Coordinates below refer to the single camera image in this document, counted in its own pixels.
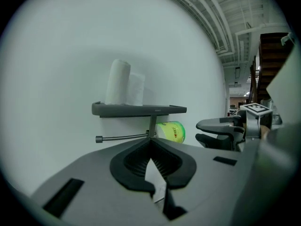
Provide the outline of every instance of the yellow-green can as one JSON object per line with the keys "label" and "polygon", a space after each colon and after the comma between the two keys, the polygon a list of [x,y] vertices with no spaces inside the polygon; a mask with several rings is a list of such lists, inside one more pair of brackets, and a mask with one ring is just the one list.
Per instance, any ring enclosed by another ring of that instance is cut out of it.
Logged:
{"label": "yellow-green can", "polygon": [[185,140],[185,128],[178,121],[160,122],[156,126],[156,137],[183,143]]}

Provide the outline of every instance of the wall-mounted shelf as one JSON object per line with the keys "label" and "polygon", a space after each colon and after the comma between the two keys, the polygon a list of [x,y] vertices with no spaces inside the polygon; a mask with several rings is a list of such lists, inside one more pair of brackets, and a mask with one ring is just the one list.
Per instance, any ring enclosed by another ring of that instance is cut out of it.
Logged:
{"label": "wall-mounted shelf", "polygon": [[92,104],[92,114],[98,115],[101,118],[142,117],[186,112],[186,107],[175,105],[106,105],[100,101]]}

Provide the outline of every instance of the wooden staircase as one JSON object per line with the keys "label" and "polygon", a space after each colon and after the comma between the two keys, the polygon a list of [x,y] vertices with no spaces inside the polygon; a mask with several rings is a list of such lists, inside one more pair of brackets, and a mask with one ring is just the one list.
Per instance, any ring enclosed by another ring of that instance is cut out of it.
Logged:
{"label": "wooden staircase", "polygon": [[[259,45],[259,78],[258,85],[254,86],[255,78],[252,79],[250,88],[249,102],[253,100],[255,103],[260,103],[262,99],[269,99],[267,86],[277,75],[287,57],[289,56],[293,44],[287,42],[284,46],[281,44],[281,39],[287,36],[287,33],[267,33],[260,36]],[[255,76],[255,58],[250,68],[251,77]]]}

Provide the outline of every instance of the ceiling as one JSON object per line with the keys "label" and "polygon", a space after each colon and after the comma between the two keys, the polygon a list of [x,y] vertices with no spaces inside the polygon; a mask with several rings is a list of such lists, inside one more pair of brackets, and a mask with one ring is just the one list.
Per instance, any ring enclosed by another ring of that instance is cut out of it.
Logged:
{"label": "ceiling", "polygon": [[[247,79],[257,54],[260,34],[290,32],[273,0],[175,0],[206,32],[224,68],[225,81],[234,86],[230,96],[250,89]],[[239,77],[235,68],[240,68]]]}

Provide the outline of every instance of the black slot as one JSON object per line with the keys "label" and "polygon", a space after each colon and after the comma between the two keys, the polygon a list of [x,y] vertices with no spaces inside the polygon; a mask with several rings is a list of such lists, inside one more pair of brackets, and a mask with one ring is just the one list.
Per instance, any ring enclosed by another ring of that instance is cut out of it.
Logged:
{"label": "black slot", "polygon": [[84,181],[71,178],[43,207],[44,210],[59,218],[74,196],[77,194]]}
{"label": "black slot", "polygon": [[221,163],[225,163],[225,164],[228,164],[228,165],[231,165],[231,166],[235,166],[235,164],[237,162],[237,160],[229,159],[229,158],[225,158],[225,157],[220,157],[220,156],[214,157],[213,160],[221,162]]}

